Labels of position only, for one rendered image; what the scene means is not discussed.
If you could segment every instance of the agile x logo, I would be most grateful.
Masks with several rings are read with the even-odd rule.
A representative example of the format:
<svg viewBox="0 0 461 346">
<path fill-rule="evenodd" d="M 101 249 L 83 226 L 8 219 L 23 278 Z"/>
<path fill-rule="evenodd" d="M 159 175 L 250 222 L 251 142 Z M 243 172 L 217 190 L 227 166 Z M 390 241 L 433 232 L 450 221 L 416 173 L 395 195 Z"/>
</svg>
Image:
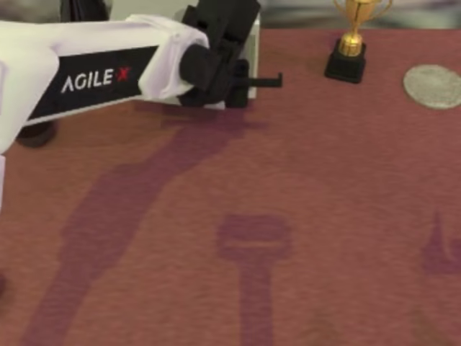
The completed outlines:
<svg viewBox="0 0 461 346">
<path fill-rule="evenodd" d="M 30 119 L 127 99 L 138 86 L 156 46 L 62 56 L 59 70 Z"/>
</svg>

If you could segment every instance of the wooden table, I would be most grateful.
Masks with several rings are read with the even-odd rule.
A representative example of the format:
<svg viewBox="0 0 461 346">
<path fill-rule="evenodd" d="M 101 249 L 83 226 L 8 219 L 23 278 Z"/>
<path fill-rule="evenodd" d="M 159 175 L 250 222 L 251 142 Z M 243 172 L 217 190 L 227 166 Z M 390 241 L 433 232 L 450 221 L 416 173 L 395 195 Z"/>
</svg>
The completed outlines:
<svg viewBox="0 0 461 346">
<path fill-rule="evenodd" d="M 285 86 L 250 109 L 130 103 L 13 147 L 0 345 L 460 345 L 461 109 L 402 78 L 461 72 L 461 32 L 366 32 L 360 85 L 323 77 L 339 35 L 263 31 Z"/>
</svg>

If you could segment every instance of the gold trophy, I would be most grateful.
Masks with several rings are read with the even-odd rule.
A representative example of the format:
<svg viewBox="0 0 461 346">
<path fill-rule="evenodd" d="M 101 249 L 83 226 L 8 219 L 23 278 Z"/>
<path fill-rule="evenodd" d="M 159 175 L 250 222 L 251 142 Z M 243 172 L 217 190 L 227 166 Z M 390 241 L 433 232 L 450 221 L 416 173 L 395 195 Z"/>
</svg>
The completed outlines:
<svg viewBox="0 0 461 346">
<path fill-rule="evenodd" d="M 376 11 L 377 5 L 382 0 L 344 0 L 344 7 L 338 0 L 333 1 L 336 8 L 351 23 L 351 29 L 336 41 L 334 51 L 328 60 L 325 76 L 340 81 L 360 83 L 366 64 L 367 45 L 363 43 L 359 27 L 371 19 L 382 16 L 392 6 L 393 0 L 387 0 L 388 4 L 378 11 Z"/>
</svg>

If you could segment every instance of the red letter x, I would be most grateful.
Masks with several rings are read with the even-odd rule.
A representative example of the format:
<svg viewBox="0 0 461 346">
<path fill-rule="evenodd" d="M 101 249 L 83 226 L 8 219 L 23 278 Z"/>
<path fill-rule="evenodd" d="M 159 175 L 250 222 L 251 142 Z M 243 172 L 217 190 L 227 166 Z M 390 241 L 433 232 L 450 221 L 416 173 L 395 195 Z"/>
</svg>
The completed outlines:
<svg viewBox="0 0 461 346">
<path fill-rule="evenodd" d="M 118 69 L 117 81 L 126 81 L 128 79 L 129 67 L 120 67 Z"/>
</svg>

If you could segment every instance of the robotic arm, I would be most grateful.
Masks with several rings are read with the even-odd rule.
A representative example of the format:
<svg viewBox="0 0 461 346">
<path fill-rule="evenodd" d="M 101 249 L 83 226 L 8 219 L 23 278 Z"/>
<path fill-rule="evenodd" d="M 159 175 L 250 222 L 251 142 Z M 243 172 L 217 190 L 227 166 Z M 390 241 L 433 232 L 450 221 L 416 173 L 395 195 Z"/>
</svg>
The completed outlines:
<svg viewBox="0 0 461 346">
<path fill-rule="evenodd" d="M 182 23 L 133 15 L 120 22 L 0 22 L 0 154 L 24 126 L 124 102 L 178 97 L 202 107 L 249 87 L 240 73 L 257 0 L 200 0 Z M 237 100 L 234 107 L 244 107 Z"/>
</svg>

